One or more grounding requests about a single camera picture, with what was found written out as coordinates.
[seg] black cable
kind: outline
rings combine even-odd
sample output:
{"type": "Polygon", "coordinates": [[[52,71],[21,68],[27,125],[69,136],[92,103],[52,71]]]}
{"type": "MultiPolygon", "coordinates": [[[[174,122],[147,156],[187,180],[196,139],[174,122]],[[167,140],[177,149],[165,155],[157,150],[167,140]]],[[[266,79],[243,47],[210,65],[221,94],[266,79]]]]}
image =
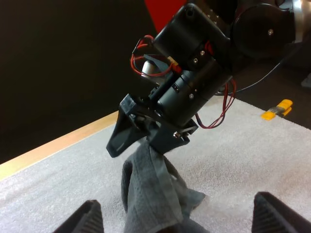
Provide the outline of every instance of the black cable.
{"type": "MultiPolygon", "coordinates": [[[[289,55],[287,55],[285,58],[283,58],[272,70],[269,71],[269,73],[267,73],[263,78],[259,79],[257,82],[247,86],[247,87],[244,87],[240,90],[237,90],[236,93],[239,93],[239,92],[242,92],[242,91],[245,91],[257,84],[259,84],[260,82],[262,82],[264,79],[266,79],[271,73],[273,73],[273,71],[275,71],[277,68],[279,68],[279,66],[281,66],[287,59],[289,59],[290,57],[292,57],[294,54],[296,54],[303,46],[303,43],[301,43],[300,46],[297,46],[296,49],[294,49],[289,55]]],[[[216,96],[223,96],[224,94],[223,93],[217,93],[215,94],[216,96]]]]}

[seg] screw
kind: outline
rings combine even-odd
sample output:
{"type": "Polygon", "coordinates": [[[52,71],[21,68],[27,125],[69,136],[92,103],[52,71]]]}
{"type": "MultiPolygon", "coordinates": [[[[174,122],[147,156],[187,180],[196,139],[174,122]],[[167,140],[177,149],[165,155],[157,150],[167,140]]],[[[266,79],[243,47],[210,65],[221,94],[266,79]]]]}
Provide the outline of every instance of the screw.
{"type": "Polygon", "coordinates": [[[273,35],[273,34],[274,34],[273,29],[269,29],[269,30],[268,30],[268,35],[273,35]]]}
{"type": "Polygon", "coordinates": [[[173,134],[173,136],[174,136],[174,138],[180,138],[180,133],[179,132],[175,132],[174,134],[173,134]]]}
{"type": "Polygon", "coordinates": [[[157,110],[155,110],[155,114],[157,114],[159,117],[162,117],[161,114],[157,110]]]}

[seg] yellow clamp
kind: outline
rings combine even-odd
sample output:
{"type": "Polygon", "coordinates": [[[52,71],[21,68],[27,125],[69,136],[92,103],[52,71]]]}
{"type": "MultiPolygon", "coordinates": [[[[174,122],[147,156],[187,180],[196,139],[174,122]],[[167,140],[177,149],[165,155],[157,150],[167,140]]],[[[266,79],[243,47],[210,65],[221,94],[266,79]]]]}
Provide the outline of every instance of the yellow clamp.
{"type": "Polygon", "coordinates": [[[267,112],[261,115],[261,118],[265,120],[271,120],[278,116],[286,116],[291,110],[293,102],[291,100],[283,100],[276,107],[270,108],[267,112]]]}

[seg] bolt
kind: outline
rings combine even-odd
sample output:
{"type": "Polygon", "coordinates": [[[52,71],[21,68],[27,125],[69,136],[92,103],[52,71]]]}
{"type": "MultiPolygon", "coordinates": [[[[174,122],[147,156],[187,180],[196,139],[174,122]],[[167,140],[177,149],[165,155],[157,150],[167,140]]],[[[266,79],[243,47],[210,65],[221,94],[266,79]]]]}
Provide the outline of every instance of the bolt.
{"type": "Polygon", "coordinates": [[[269,30],[268,30],[268,35],[273,35],[273,34],[274,34],[273,29],[269,29],[269,30]]]}
{"type": "Polygon", "coordinates": [[[174,138],[180,138],[180,133],[179,132],[175,132],[174,134],[173,134],[173,136],[174,136],[174,138]]]}

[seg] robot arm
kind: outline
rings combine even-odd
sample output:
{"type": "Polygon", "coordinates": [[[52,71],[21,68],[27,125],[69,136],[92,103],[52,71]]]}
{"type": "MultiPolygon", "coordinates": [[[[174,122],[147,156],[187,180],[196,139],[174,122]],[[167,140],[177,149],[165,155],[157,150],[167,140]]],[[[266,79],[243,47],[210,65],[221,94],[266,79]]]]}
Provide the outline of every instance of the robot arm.
{"type": "Polygon", "coordinates": [[[165,74],[147,98],[123,99],[108,152],[117,157],[145,136],[160,153],[189,143],[198,128],[192,117],[230,81],[235,64],[280,55],[310,29],[311,0],[240,0],[230,25],[207,6],[184,5],[150,44],[181,72],[165,74]]]}

